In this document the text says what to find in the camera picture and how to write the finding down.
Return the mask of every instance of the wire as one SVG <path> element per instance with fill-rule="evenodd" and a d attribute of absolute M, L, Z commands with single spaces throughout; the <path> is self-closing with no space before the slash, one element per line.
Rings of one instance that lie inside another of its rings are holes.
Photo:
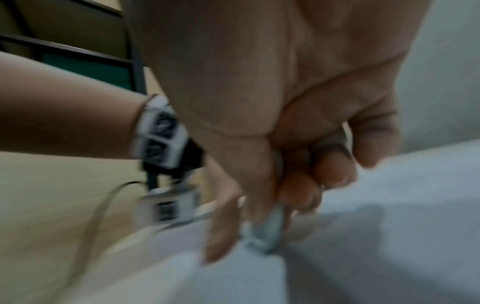
<path fill-rule="evenodd" d="M 66 286 L 70 286 L 78 281 L 80 277 L 83 276 L 90 262 L 92 255 L 92 249 L 97 239 L 98 231 L 101 223 L 105 218 L 108 208 L 110 207 L 115 196 L 120 193 L 125 187 L 133 184 L 139 184 L 145 186 L 146 184 L 142 181 L 130 181 L 123 183 L 115 187 L 110 191 L 105 198 L 100 202 L 96 210 L 93 212 L 88 224 L 86 225 L 85 232 L 80 240 L 80 245 L 75 254 L 73 260 L 71 271 L 68 275 Z"/>

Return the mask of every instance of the hand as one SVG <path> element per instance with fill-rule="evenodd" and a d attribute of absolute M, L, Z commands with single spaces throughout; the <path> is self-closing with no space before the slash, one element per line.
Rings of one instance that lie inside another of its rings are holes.
<path fill-rule="evenodd" d="M 399 145 L 394 82 L 427 0 L 124 0 L 124 13 L 180 120 L 212 156 L 220 208 L 209 261 L 235 243 L 237 199 L 262 220 L 279 201 L 318 207 Z M 282 179 L 273 154 L 283 154 Z"/>

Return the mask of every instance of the wooden floor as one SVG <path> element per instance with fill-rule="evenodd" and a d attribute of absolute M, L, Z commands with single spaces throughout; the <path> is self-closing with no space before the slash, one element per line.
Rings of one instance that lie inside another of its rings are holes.
<path fill-rule="evenodd" d="M 99 202 L 115 186 L 144 179 L 135 161 L 0 153 L 0 304 L 51 302 Z M 204 184 L 203 172 L 193 180 Z M 143 193 L 131 185 L 117 196 L 94 256 L 132 232 L 131 210 Z"/>

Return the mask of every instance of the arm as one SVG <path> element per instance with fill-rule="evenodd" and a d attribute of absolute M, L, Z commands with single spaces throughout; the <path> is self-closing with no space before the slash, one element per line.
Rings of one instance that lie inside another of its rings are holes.
<path fill-rule="evenodd" d="M 0 52 L 0 150 L 128 158 L 146 97 Z"/>

